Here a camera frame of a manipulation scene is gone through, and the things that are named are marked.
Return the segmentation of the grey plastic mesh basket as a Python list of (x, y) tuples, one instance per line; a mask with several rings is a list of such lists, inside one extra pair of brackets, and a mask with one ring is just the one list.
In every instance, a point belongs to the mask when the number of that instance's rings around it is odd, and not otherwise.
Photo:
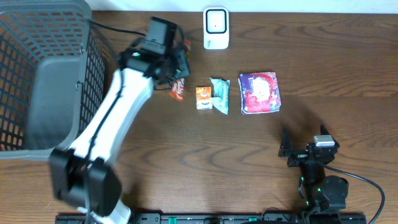
[(84, 1), (1, 2), (1, 158), (45, 160), (103, 99), (105, 66)]

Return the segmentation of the purple red snack packet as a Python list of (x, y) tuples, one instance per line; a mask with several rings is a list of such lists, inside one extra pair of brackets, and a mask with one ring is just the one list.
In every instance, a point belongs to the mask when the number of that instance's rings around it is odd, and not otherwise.
[(242, 114), (278, 112), (281, 107), (275, 72), (243, 73), (238, 77)]

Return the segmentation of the teal packet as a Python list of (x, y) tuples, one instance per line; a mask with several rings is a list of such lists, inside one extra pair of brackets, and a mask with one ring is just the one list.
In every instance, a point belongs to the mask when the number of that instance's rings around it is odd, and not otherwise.
[(210, 80), (213, 84), (213, 97), (211, 97), (213, 106), (223, 114), (228, 114), (230, 81), (220, 78), (210, 78)]

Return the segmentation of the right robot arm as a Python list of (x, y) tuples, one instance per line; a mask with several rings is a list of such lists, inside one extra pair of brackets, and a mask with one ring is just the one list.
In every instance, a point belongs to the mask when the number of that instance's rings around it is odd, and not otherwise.
[(299, 193), (316, 212), (338, 212), (346, 208), (349, 183), (336, 175), (325, 174), (325, 166), (335, 159), (340, 145), (320, 126), (320, 134), (305, 149), (294, 149), (287, 130), (283, 130), (278, 156), (287, 159), (288, 167), (298, 167)]

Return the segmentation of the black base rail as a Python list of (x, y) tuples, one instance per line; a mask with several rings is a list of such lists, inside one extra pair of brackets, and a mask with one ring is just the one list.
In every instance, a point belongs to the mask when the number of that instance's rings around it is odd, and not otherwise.
[[(364, 215), (312, 215), (306, 221), (310, 224), (366, 224)], [(240, 224), (240, 223), (301, 223), (298, 218), (280, 213), (264, 215), (161, 215), (158, 213), (138, 213), (129, 223), (132, 224)]]

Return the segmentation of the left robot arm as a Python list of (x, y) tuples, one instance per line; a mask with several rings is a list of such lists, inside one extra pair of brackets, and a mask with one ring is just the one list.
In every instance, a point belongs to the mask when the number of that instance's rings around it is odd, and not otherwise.
[(189, 75), (183, 46), (157, 55), (128, 48), (118, 58), (111, 86), (93, 119), (68, 149), (49, 157), (55, 197), (85, 213), (81, 223), (128, 223), (131, 209), (122, 203), (122, 185), (113, 167), (134, 118), (156, 85)]

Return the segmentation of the orange red chip bag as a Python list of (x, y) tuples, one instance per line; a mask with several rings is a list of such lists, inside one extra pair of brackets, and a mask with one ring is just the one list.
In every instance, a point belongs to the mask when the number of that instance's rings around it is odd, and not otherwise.
[(179, 67), (175, 79), (171, 82), (169, 95), (178, 101), (183, 101), (183, 92), (185, 88), (185, 78), (190, 75), (189, 71), (189, 57), (191, 51), (191, 43), (189, 40), (184, 40), (182, 45), (182, 53), (178, 55), (177, 62)]

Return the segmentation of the small orange box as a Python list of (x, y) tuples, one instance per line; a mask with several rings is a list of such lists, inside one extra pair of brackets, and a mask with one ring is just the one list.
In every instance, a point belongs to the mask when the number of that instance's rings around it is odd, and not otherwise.
[(210, 86), (196, 87), (196, 107), (198, 110), (211, 110), (213, 108)]

